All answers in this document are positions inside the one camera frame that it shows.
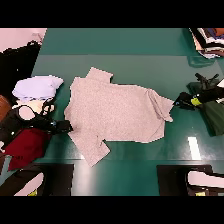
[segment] shirt sleeve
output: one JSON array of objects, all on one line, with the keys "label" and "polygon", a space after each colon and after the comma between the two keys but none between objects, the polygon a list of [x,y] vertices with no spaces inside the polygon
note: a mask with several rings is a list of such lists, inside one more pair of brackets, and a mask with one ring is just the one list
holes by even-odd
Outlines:
[{"label": "shirt sleeve", "polygon": [[74,130],[69,136],[90,166],[94,166],[110,152],[102,139],[89,130]]},{"label": "shirt sleeve", "polygon": [[88,79],[94,79],[100,82],[106,82],[110,83],[110,79],[113,76],[113,74],[109,72],[102,71],[100,69],[91,67],[89,70],[89,73],[87,74],[86,78]]},{"label": "shirt sleeve", "polygon": [[149,90],[150,98],[152,100],[156,113],[165,121],[172,122],[170,110],[173,108],[174,101],[158,95],[154,90]]}]

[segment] green table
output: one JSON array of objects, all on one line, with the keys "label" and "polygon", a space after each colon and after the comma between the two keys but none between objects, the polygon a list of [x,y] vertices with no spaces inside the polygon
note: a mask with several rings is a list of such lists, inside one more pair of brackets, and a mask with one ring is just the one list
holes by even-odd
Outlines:
[{"label": "green table", "polygon": [[[91,66],[113,73],[113,83],[152,88],[172,100],[196,81],[196,72],[218,73],[221,79],[224,71],[222,59],[204,59],[195,51],[185,28],[48,29],[32,75],[64,79],[55,119],[64,119],[74,77],[85,77]],[[158,195],[157,164],[209,163],[224,173],[224,137],[211,137],[198,111],[173,108],[171,115],[165,138],[149,144],[106,142],[111,152],[93,168],[67,134],[54,136],[37,162],[74,163],[72,195]],[[196,137],[201,161],[192,161],[188,137]]]}]

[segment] brown cloth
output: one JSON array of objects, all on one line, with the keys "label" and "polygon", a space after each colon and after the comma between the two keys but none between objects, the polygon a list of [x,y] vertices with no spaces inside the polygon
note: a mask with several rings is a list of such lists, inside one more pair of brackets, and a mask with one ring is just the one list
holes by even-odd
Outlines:
[{"label": "brown cloth", "polygon": [[224,34],[224,28],[214,28],[216,36],[221,36]]},{"label": "brown cloth", "polygon": [[10,103],[4,96],[0,95],[0,122],[6,116],[9,110],[11,110]]}]

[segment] red cloth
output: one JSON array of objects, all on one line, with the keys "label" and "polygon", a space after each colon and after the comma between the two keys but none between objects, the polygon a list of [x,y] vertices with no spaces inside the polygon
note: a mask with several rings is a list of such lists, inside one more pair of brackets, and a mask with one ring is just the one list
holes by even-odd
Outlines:
[{"label": "red cloth", "polygon": [[40,129],[23,130],[6,148],[5,154],[13,156],[8,171],[23,168],[37,158],[44,156],[45,144],[51,134]]}]

